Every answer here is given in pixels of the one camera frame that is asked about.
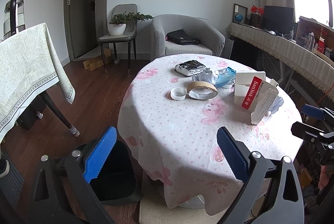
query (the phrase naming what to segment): round table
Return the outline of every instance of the round table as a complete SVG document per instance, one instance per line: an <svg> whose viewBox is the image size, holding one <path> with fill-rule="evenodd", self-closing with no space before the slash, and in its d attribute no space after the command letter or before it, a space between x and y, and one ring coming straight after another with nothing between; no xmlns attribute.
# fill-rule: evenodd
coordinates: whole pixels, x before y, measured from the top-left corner
<svg viewBox="0 0 334 224"><path fill-rule="evenodd" d="M266 158L294 159L302 140L291 134L291 125L301 116L290 97L279 110L250 124L250 113L233 102L233 88L219 88L218 95L199 101L170 98L172 88L186 89L191 77L175 71L175 66L197 60L207 67L254 71L235 61L197 54L180 54L155 59L145 66L129 86L121 105L118 131L133 157L153 180L164 183L168 208L203 195L205 209L214 215L228 208L242 182L233 175L217 144L217 130L226 126L236 140ZM263 184L261 195L266 191Z"/></svg>

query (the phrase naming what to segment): metal bolt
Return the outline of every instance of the metal bolt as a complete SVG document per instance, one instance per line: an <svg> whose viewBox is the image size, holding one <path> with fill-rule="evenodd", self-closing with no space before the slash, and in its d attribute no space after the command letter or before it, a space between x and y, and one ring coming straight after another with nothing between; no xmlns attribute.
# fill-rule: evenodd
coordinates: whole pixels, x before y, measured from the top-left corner
<svg viewBox="0 0 334 224"><path fill-rule="evenodd" d="M41 157L41 161L43 161L43 162L47 161L48 159L49 159L49 157L47 155L43 155Z"/></svg>
<svg viewBox="0 0 334 224"><path fill-rule="evenodd" d="M284 160L284 162L286 162L286 163L290 163L290 162L291 162L291 158L290 158L289 156L285 156L285 157L283 157L283 160Z"/></svg>
<svg viewBox="0 0 334 224"><path fill-rule="evenodd" d="M75 151L72 152L73 157L79 157L80 155L81 155L81 151L79 151L79 150L75 150Z"/></svg>
<svg viewBox="0 0 334 224"><path fill-rule="evenodd" d="M261 154L259 152L252 152L252 156L254 158L260 158L261 157Z"/></svg>

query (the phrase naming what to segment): door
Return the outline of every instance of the door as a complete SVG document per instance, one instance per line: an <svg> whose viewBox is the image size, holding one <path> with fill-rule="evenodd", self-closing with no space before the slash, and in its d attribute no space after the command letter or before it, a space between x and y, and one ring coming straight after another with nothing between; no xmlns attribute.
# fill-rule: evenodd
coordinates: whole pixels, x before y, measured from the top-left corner
<svg viewBox="0 0 334 224"><path fill-rule="evenodd" d="M97 45L95 28L95 0L69 0L69 22L74 58Z"/></svg>

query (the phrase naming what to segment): wooden floor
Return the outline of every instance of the wooden floor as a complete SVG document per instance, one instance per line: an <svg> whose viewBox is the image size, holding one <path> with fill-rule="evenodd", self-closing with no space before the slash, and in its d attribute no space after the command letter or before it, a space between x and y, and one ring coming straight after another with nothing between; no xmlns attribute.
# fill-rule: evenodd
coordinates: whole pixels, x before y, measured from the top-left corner
<svg viewBox="0 0 334 224"><path fill-rule="evenodd" d="M133 60L131 63L130 75L127 74L125 60L120 64L108 64L108 74L104 73L103 67L87 71L81 61L67 64L64 69L76 91L72 105L65 100L58 86L47 90L65 117L80 131L79 137L71 136L66 126L49 108L44 110L43 119L36 121L30 131L16 126L8 132L4 148L25 178L17 205L17 212L24 220L27 217L31 181L40 157L44 154L49 157L66 156L78 145L101 136L108 126L117 126L119 109L126 89L138 71L149 61ZM136 176L141 180L142 170L134 159L132 162ZM63 182L73 211L85 219L71 193L67 178L63 179ZM139 223L139 204L106 206L105 209L117 224Z"/></svg>

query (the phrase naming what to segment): small blue globe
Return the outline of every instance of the small blue globe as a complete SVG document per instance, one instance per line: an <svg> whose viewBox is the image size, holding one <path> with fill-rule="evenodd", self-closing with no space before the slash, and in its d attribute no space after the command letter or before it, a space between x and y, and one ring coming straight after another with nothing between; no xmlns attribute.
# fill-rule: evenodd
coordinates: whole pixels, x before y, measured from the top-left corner
<svg viewBox="0 0 334 224"><path fill-rule="evenodd" d="M237 22L241 22L243 20L243 16L238 13L236 16L235 16L235 19L237 20Z"/></svg>

